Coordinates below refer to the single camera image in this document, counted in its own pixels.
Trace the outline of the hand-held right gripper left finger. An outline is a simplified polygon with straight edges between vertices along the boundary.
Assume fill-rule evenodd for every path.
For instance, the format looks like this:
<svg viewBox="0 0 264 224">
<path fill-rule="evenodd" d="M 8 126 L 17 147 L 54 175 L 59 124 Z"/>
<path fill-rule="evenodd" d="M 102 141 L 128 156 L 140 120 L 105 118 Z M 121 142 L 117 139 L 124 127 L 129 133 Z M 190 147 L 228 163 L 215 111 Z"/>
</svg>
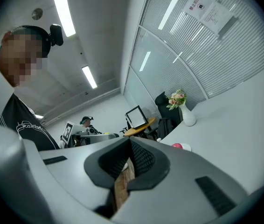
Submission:
<svg viewBox="0 0 264 224">
<path fill-rule="evenodd" d="M 105 140 L 99 143 L 38 152 L 35 144 L 26 140 L 25 151 L 30 167 L 45 167 L 50 172 L 50 177 L 74 198 L 79 207 L 93 211 L 101 217 L 111 217 L 127 200 L 127 184 L 135 178 L 134 166 L 130 159 L 127 160 L 123 170 L 113 181 L 112 189 L 104 189 L 93 184 L 84 170 L 86 158 L 95 151 L 118 141 L 118 138 Z"/>
</svg>

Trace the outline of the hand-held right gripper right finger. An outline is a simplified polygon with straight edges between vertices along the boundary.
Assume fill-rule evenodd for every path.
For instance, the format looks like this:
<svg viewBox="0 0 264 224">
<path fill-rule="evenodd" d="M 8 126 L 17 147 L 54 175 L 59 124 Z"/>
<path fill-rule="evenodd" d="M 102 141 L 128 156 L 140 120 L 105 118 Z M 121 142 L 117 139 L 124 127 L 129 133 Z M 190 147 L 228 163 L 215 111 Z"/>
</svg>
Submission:
<svg viewBox="0 0 264 224">
<path fill-rule="evenodd" d="M 113 215 L 117 224 L 205 224 L 235 208 L 248 195 L 228 174 L 201 156 L 143 138 L 132 147 L 150 152 L 155 161 L 147 172 L 135 172 L 129 196 Z"/>
</svg>

